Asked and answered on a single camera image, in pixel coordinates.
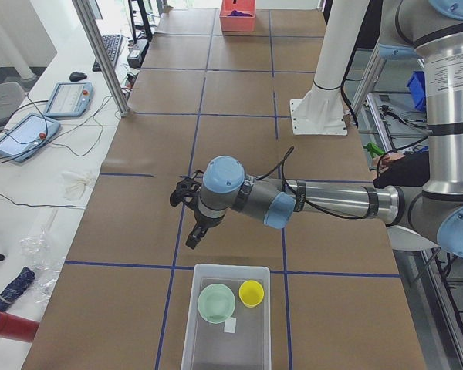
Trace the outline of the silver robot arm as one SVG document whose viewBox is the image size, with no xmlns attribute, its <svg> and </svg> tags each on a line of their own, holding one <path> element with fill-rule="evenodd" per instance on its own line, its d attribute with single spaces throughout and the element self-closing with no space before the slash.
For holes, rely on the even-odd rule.
<svg viewBox="0 0 463 370">
<path fill-rule="evenodd" d="M 424 61 L 430 178 L 422 187 L 337 187 L 250 176 L 230 156 L 211 160 L 202 180 L 185 177 L 172 206 L 194 212 L 186 244 L 196 247 L 234 210 L 276 229 L 295 212 L 400 225 L 463 258 L 463 1 L 385 1 L 380 47 L 394 58 L 414 51 Z"/>
</svg>

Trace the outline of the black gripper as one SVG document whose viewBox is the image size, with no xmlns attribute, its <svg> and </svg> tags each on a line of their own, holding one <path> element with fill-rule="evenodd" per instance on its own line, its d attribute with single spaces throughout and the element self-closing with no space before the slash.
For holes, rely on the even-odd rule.
<svg viewBox="0 0 463 370">
<path fill-rule="evenodd" d="M 194 213 L 197 225 L 189 233 L 185 242 L 185 245 L 190 249 L 195 249 L 205 237 L 208 229 L 216 226 L 216 219 L 205 216 L 198 208 L 198 196 L 202 183 L 197 181 L 197 177 L 203 174 L 202 170 L 196 170 L 190 176 L 185 176 L 181 181 L 177 182 L 174 191 L 170 195 L 170 205 L 172 207 L 183 204 Z"/>
</svg>

